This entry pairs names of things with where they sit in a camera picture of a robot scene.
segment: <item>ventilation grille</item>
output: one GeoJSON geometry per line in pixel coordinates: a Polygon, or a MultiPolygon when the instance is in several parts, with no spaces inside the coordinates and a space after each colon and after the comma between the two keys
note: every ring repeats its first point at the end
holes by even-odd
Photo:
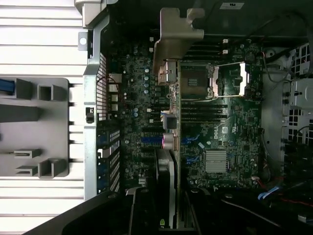
{"type": "Polygon", "coordinates": [[[295,109],[289,111],[289,126],[297,126],[298,119],[301,116],[301,110],[295,109]]]}
{"type": "Polygon", "coordinates": [[[309,69],[309,64],[310,64],[310,47],[309,44],[305,44],[296,49],[296,56],[292,64],[291,71],[293,71],[296,76],[306,74],[309,69]]]}
{"type": "Polygon", "coordinates": [[[310,147],[313,147],[313,119],[310,119],[310,125],[312,127],[307,128],[307,132],[305,135],[305,144],[310,147]]]}
{"type": "Polygon", "coordinates": [[[97,74],[97,116],[98,121],[106,120],[107,118],[107,76],[106,58],[100,53],[100,67],[97,74]]]}

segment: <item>green circuit board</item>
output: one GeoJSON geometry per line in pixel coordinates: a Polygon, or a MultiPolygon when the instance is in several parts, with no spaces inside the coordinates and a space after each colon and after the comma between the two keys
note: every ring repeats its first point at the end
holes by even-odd
{"type": "MultiPolygon", "coordinates": [[[[251,45],[237,53],[229,63],[241,61],[251,51],[260,52],[251,45]]],[[[262,92],[262,57],[253,64],[245,64],[249,83],[243,97],[223,97],[208,102],[182,100],[182,138],[194,139],[188,144],[182,141],[180,154],[182,167],[192,187],[206,188],[255,188],[251,179],[259,172],[262,92]],[[210,151],[225,151],[225,172],[207,172],[206,162],[210,151]]],[[[219,70],[219,95],[237,95],[240,91],[241,67],[239,64],[221,67],[219,70]]]]}
{"type": "MultiPolygon", "coordinates": [[[[110,60],[111,72],[122,73],[117,112],[121,130],[121,188],[145,185],[151,164],[155,163],[154,149],[161,148],[165,132],[160,118],[163,110],[181,115],[181,129],[176,130],[181,141],[177,157],[190,186],[257,187],[251,176],[259,170],[262,58],[257,57],[245,65],[249,84],[244,97],[194,102],[181,99],[179,82],[170,87],[158,86],[157,76],[152,72],[153,53],[145,45],[135,49],[133,53],[133,45],[121,48],[110,60]],[[227,153],[227,171],[208,173],[206,152],[217,149],[227,153]]],[[[223,63],[241,62],[248,53],[260,51],[256,45],[245,49],[236,47],[232,58],[223,63]]],[[[208,77],[213,76],[214,65],[210,62],[208,77]]],[[[237,95],[242,81],[240,75],[239,64],[220,67],[216,81],[219,95],[237,95]]]]}
{"type": "Polygon", "coordinates": [[[161,108],[169,107],[169,88],[157,86],[152,72],[153,54],[146,45],[121,49],[111,60],[122,73],[120,84],[120,117],[122,172],[121,188],[145,185],[151,164],[155,163],[154,149],[161,148],[164,132],[160,120],[161,108]]]}

